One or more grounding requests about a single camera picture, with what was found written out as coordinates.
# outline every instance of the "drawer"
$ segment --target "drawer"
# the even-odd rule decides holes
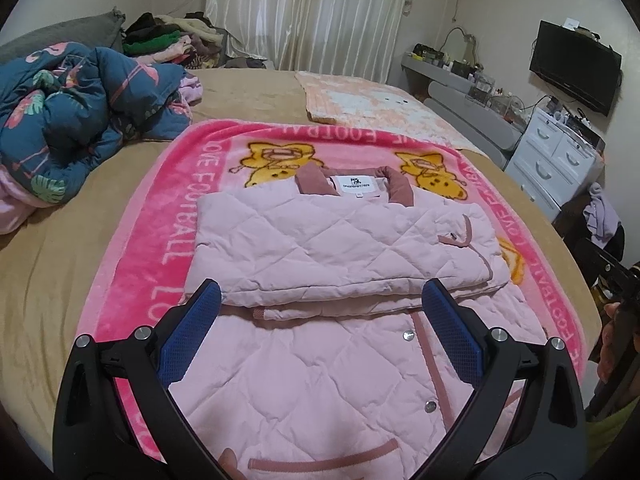
[[[560,206],[540,187],[540,184],[533,180],[531,175],[514,164],[509,164],[505,173],[518,183],[520,190],[541,209],[550,222],[558,216]]]
[[[549,120],[543,120],[535,115],[525,133],[525,139],[540,147],[543,153],[551,156],[554,154],[564,132]]]
[[[582,182],[593,166],[595,155],[569,136],[563,136],[553,156],[554,164]]]
[[[580,180],[559,171],[551,164],[551,158],[543,155],[540,148],[531,142],[521,142],[509,164],[515,164],[525,171],[559,205],[571,200],[580,187]]]

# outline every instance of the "white curtain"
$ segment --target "white curtain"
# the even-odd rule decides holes
[[[385,82],[404,0],[207,0],[232,46],[280,70]]]

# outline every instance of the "television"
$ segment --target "television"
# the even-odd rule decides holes
[[[620,84],[622,56],[574,30],[540,22],[529,69],[604,115]]]

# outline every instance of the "green sweater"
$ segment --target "green sweater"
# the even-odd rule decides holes
[[[609,415],[599,422],[587,422],[587,443],[589,448],[589,465],[593,465],[607,450],[626,424],[636,408],[638,399],[630,402],[620,411]]]
[[[166,49],[169,45],[177,43],[180,40],[180,30],[176,30],[171,34],[163,34],[157,38],[148,41],[140,41],[139,43],[124,43],[122,49],[127,56],[142,56],[143,54],[152,54]]]

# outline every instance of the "gray pillow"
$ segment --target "gray pillow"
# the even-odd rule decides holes
[[[36,50],[64,41],[76,41],[90,48],[108,46],[122,52],[120,28],[124,19],[124,14],[114,7],[110,12],[99,16],[78,18],[39,28],[0,45],[0,64],[16,57],[26,57]]]

